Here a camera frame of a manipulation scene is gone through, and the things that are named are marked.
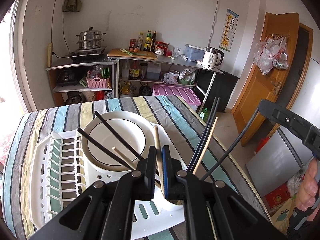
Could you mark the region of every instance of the white plate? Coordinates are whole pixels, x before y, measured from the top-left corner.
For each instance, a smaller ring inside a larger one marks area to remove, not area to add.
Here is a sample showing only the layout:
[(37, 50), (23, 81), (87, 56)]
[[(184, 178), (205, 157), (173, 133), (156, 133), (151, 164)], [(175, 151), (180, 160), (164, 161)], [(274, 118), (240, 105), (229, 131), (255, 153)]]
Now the white plate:
[[(101, 115), (114, 130), (142, 157), (147, 158), (150, 146), (154, 146), (153, 126), (142, 116), (127, 111), (112, 111)], [(84, 131), (92, 138), (112, 151), (117, 147), (134, 163), (138, 159), (106, 128), (96, 117), (87, 124)], [(89, 162), (95, 167), (108, 171), (127, 171), (128, 169), (116, 162), (82, 136), (81, 146)]]

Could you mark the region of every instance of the electric kettle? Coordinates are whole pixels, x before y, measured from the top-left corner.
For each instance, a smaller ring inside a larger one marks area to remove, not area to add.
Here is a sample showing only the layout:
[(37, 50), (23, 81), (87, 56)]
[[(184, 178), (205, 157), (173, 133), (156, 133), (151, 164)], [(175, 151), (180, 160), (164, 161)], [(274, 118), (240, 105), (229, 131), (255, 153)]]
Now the electric kettle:
[[(202, 60), (202, 67), (207, 69), (214, 69), (216, 66), (221, 65), (224, 53), (221, 50), (206, 47), (206, 52), (204, 53), (204, 57)], [(221, 55), (220, 62), (217, 63), (218, 54)]]

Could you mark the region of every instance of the wooden handle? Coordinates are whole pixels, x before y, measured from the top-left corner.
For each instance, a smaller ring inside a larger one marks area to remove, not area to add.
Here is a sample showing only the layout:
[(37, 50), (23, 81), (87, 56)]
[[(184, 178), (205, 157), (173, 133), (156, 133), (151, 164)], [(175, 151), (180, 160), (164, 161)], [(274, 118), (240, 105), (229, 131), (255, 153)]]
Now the wooden handle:
[(48, 62), (47, 62), (48, 67), (51, 67), (51, 64), (52, 64), (52, 51), (53, 51), (53, 43), (50, 42), (48, 45)]
[[(120, 150), (118, 150), (116, 147), (113, 147), (112, 150), (120, 157), (122, 158), (131, 168), (134, 170), (137, 169), (137, 165), (135, 165), (126, 155), (124, 155)], [(155, 182), (155, 186), (157, 186), (159, 189), (161, 189), (161, 186), (158, 182)]]
[(209, 137), (208, 137), (207, 141), (205, 142), (205, 145), (204, 145), (204, 148), (203, 148), (202, 153), (201, 153), (201, 155), (200, 155), (200, 158), (199, 158), (199, 160), (198, 160), (198, 162), (197, 162), (197, 165), (195, 166), (195, 169), (193, 170), (193, 173), (192, 173), (192, 174), (196, 174), (196, 171), (197, 171), (197, 169), (198, 169), (198, 167), (199, 167), (199, 165), (200, 165), (200, 163), (201, 163), (201, 161), (202, 161), (202, 158), (203, 158), (203, 156), (204, 156), (204, 153), (205, 153), (205, 151), (207, 150), (207, 148), (208, 148), (208, 146), (209, 146), (211, 137), (212, 137), (212, 135), (213, 135), (213, 130), (214, 130), (214, 128), (216, 127), (217, 120), (218, 120), (218, 117), (216, 117), (216, 119), (214, 120), (214, 123), (213, 123), (213, 125), (212, 125), (212, 127), (211, 127), (211, 130), (210, 130)]
[(159, 131), (158, 126), (154, 126), (154, 132), (155, 132), (155, 148), (156, 148), (156, 159), (157, 159), (157, 166), (159, 171), (159, 177), (160, 177), (160, 185), (161, 185), (161, 191), (164, 194), (164, 185), (163, 185), (163, 163), (162, 163), (162, 155), (161, 155), (161, 146), (160, 146), (160, 138), (159, 138)]

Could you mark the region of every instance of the gas stove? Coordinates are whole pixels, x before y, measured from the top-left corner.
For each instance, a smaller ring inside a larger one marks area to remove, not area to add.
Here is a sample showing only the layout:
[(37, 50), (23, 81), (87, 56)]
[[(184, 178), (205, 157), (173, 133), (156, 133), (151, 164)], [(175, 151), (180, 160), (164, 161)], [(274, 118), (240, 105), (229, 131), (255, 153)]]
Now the gas stove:
[(93, 58), (101, 55), (107, 46), (101, 46), (97, 49), (83, 49), (83, 50), (75, 50), (71, 52), (67, 57), (73, 60), (76, 59), (84, 59), (84, 58)]

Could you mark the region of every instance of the cutting board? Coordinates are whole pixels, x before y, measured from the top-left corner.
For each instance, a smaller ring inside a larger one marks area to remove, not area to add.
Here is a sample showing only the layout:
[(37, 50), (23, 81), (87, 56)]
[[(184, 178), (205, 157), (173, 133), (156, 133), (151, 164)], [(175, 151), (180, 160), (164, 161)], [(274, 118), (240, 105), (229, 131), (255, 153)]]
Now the cutting board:
[(150, 52), (150, 51), (139, 51), (138, 53), (140, 54), (147, 54), (147, 55), (143, 55), (143, 56), (139, 56), (139, 55), (128, 55), (125, 52), (122, 52), (120, 49), (112, 49), (109, 53), (108, 56), (109, 57), (132, 57), (132, 58), (145, 58), (145, 59), (153, 59), (153, 60), (157, 60), (157, 56)]

